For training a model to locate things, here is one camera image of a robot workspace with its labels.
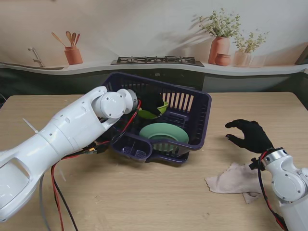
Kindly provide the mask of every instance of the plastic basket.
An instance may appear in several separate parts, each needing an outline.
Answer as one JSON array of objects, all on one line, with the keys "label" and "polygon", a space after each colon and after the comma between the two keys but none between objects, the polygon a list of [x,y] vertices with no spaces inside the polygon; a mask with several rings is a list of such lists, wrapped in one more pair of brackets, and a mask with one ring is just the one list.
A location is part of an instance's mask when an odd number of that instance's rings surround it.
[{"label": "plastic basket", "polygon": [[169,105],[166,112],[151,123],[176,125],[189,136],[188,143],[169,139],[149,140],[139,136],[143,126],[130,126],[125,135],[111,145],[116,152],[137,161],[163,160],[182,164],[190,150],[202,148],[211,107],[211,97],[207,93],[119,72],[111,73],[103,86],[109,91],[124,88],[135,92],[159,92]]}]

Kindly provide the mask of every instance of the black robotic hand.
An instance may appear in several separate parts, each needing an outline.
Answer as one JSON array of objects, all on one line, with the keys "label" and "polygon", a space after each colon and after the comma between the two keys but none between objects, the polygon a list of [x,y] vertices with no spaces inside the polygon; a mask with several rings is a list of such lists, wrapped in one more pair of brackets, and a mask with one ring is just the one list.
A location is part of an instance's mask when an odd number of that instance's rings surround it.
[{"label": "black robotic hand", "polygon": [[272,149],[273,144],[265,134],[263,128],[256,121],[237,119],[225,125],[226,128],[238,128],[244,133],[244,139],[228,134],[226,137],[240,148],[254,153],[264,153]]}]

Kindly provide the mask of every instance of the terracotta pot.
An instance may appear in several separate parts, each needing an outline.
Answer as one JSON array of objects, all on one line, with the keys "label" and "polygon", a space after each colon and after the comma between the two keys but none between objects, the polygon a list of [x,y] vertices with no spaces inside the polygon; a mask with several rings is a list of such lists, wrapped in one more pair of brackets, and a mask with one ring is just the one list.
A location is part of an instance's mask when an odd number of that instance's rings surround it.
[{"label": "terracotta pot", "polygon": [[228,66],[231,63],[230,55],[217,54],[215,63],[216,65],[220,65],[220,66]]},{"label": "terracotta pot", "polygon": [[228,54],[230,47],[229,38],[216,37],[211,46],[210,56],[208,58],[209,64],[215,64],[217,54]]},{"label": "terracotta pot", "polygon": [[65,55],[68,61],[68,64],[81,64],[82,58],[79,49],[76,46],[73,47],[65,47]]},{"label": "terracotta pot", "polygon": [[246,67],[249,66],[251,61],[251,54],[236,51],[234,55],[233,65],[236,67]]}]

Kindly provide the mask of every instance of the wooden table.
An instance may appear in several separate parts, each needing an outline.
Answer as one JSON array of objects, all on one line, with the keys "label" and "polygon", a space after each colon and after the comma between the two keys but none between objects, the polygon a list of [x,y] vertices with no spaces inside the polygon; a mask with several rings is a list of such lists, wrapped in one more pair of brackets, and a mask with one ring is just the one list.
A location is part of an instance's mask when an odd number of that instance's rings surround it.
[{"label": "wooden table", "polygon": [[[136,163],[112,151],[60,162],[66,182],[56,170],[58,184],[80,231],[279,231],[263,199],[246,205],[241,194],[210,192],[205,177],[220,174],[232,162],[249,163],[255,154],[225,139],[242,136],[224,125],[238,118],[258,121],[276,147],[283,146],[298,167],[308,166],[308,112],[291,93],[213,93],[204,147],[191,152],[175,168]],[[13,148],[33,135],[22,120],[42,129],[78,95],[12,96],[0,110],[0,148]],[[272,204],[270,174],[263,173]],[[44,180],[44,205],[52,230],[60,230],[50,174]],[[30,202],[2,231],[45,230],[36,191]],[[65,230],[73,226],[62,205]]]}]

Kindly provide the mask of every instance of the faucet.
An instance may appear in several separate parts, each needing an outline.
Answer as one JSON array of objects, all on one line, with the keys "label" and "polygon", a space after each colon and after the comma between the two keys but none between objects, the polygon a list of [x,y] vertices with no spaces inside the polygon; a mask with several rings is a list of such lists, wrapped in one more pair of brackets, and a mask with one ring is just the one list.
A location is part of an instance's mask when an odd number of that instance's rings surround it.
[{"label": "faucet", "polygon": [[36,56],[36,59],[33,59],[33,61],[38,63],[39,66],[44,67],[45,65],[43,64],[42,60],[39,58],[39,55],[38,55],[37,51],[34,49],[34,47],[29,47],[28,50],[33,51],[33,53]]}]

